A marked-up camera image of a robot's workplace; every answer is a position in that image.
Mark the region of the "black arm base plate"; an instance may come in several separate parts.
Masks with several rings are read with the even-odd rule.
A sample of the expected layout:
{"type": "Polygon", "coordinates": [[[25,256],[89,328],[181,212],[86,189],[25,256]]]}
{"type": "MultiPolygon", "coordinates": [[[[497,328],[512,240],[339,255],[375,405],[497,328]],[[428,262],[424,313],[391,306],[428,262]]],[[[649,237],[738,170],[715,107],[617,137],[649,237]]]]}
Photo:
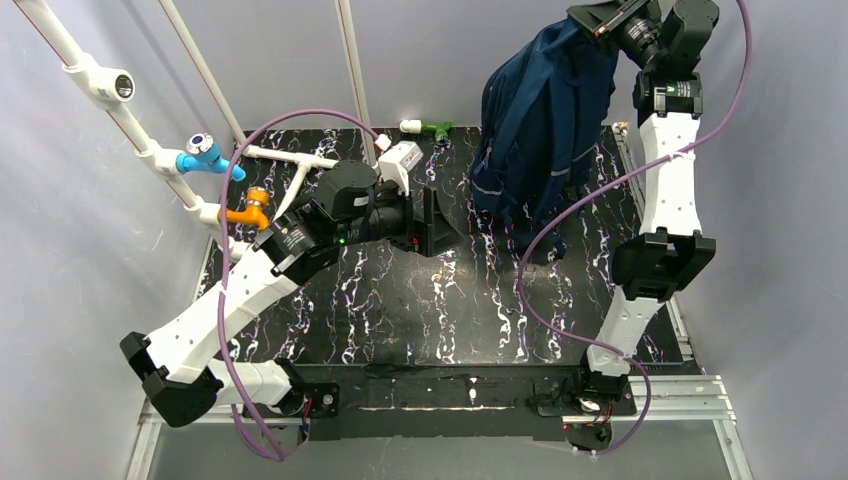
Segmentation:
{"type": "Polygon", "coordinates": [[[604,398],[584,389],[572,365],[287,364],[294,387],[259,404],[268,420],[289,420],[305,439],[530,437],[558,440],[563,420],[607,423],[637,416],[628,381],[604,398]]]}

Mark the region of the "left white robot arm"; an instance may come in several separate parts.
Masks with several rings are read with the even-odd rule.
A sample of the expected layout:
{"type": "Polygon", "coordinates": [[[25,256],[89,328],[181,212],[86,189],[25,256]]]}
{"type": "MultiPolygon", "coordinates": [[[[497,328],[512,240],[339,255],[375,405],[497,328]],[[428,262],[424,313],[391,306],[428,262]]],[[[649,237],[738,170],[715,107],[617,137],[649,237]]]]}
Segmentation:
{"type": "Polygon", "coordinates": [[[314,191],[298,197],[221,280],[157,330],[131,332],[120,348],[157,413],[179,428],[226,404],[280,408],[306,382],[290,362],[233,362],[229,340],[278,300],[336,264],[345,246],[387,240],[402,251],[438,256],[462,235],[442,212],[435,189],[423,210],[399,180],[382,180],[362,162],[341,161],[314,191]]]}

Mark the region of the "navy blue backpack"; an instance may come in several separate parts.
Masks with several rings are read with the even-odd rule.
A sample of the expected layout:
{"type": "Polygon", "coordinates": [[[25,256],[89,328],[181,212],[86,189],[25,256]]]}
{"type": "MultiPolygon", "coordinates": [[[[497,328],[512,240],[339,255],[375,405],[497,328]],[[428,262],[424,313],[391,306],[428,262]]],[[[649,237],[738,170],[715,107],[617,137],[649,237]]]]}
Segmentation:
{"type": "Polygon", "coordinates": [[[476,210],[528,247],[586,193],[618,56],[571,18],[543,28],[487,80],[469,172],[476,210]]]}

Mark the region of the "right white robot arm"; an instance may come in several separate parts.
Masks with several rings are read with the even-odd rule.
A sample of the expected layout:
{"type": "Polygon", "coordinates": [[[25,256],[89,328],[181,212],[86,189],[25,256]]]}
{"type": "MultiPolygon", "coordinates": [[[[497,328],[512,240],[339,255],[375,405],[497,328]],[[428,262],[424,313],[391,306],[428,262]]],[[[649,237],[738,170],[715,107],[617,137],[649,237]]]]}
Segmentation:
{"type": "Polygon", "coordinates": [[[643,150],[659,163],[644,170],[638,236],[614,252],[615,288],[597,337],[560,386],[536,389],[528,402],[542,417],[610,415],[651,319],[716,253],[697,214],[693,145],[703,113],[695,68],[719,21],[718,5],[676,1],[662,14],[656,1],[604,1],[567,13],[595,45],[620,50],[639,67],[633,105],[643,150]]]}

